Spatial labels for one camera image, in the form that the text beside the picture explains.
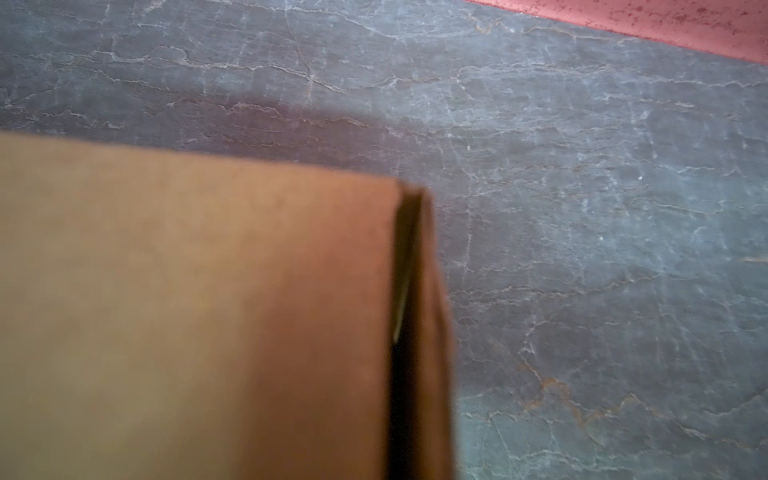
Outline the brown cardboard box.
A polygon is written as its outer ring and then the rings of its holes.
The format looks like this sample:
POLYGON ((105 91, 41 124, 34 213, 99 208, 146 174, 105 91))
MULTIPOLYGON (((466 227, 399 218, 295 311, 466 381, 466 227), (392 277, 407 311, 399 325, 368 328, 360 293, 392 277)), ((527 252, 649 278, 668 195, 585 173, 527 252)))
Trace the brown cardboard box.
POLYGON ((430 192, 1 137, 5 479, 451 479, 430 192))

